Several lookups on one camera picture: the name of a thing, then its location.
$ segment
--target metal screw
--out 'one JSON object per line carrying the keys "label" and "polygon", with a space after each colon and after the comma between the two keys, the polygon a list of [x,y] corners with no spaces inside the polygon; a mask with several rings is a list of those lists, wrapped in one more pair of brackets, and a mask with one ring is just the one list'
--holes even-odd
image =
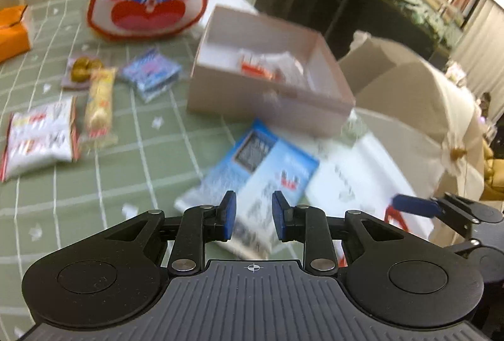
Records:
{"label": "metal screw", "polygon": [[310,263],[313,269],[318,271],[329,271],[336,267],[336,264],[327,258],[316,258]]}
{"label": "metal screw", "polygon": [[195,269],[196,263],[188,258],[180,258],[175,260],[171,267],[177,271],[191,271]]}

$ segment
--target blue packet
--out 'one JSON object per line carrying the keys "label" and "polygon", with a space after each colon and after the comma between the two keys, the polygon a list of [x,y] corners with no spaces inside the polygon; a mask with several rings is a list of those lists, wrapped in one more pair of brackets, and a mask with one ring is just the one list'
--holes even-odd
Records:
{"label": "blue packet", "polygon": [[135,87],[145,103],[166,92],[178,80],[182,67],[155,48],[135,58],[119,73],[119,77]]}
{"label": "blue packet", "polygon": [[200,185],[176,199],[175,208],[184,212],[201,204],[218,205],[226,191],[235,191],[233,236],[219,244],[245,259],[268,259],[279,243],[271,210],[273,192],[280,190],[296,206],[317,168],[317,159],[255,120]]}

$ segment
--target white curtain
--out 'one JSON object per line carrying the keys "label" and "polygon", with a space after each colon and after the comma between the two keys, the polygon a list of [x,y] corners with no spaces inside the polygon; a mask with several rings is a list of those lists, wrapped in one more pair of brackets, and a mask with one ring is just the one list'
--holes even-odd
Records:
{"label": "white curtain", "polygon": [[452,58],[477,97],[490,92],[490,118],[497,120],[504,113],[504,10],[493,0],[481,0],[478,8]]}

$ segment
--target table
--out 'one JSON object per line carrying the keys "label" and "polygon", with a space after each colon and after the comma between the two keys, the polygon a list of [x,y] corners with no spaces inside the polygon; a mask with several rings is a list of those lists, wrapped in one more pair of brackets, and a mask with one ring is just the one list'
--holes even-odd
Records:
{"label": "table", "polygon": [[[82,125],[87,94],[60,88],[66,60],[73,53],[96,53],[120,67],[157,46],[183,66],[183,76],[169,93],[150,104],[144,104],[126,84],[116,83],[113,128],[118,145],[0,186],[2,340],[15,340],[33,325],[21,294],[21,278],[32,263],[121,223],[135,212],[159,208],[167,217],[180,215],[173,208],[174,200],[197,185],[249,126],[186,111],[188,78],[198,41],[190,36],[157,43],[100,41],[83,21],[85,2],[55,0],[33,6],[33,49],[0,68],[1,149],[9,114],[14,111],[74,94],[80,119],[77,127]],[[288,244],[275,248],[272,258],[300,255],[300,245]],[[211,243],[207,258],[235,257]]]}

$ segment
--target box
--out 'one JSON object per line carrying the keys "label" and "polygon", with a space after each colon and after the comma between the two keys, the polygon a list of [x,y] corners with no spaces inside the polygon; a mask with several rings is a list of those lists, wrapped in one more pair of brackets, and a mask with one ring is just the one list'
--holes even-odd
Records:
{"label": "box", "polygon": [[[309,89],[244,75],[239,50],[289,51],[303,65]],[[263,14],[216,7],[191,74],[187,108],[266,123],[315,136],[340,134],[355,99],[322,35]]]}
{"label": "box", "polygon": [[31,50],[34,32],[30,7],[0,10],[0,62]]}

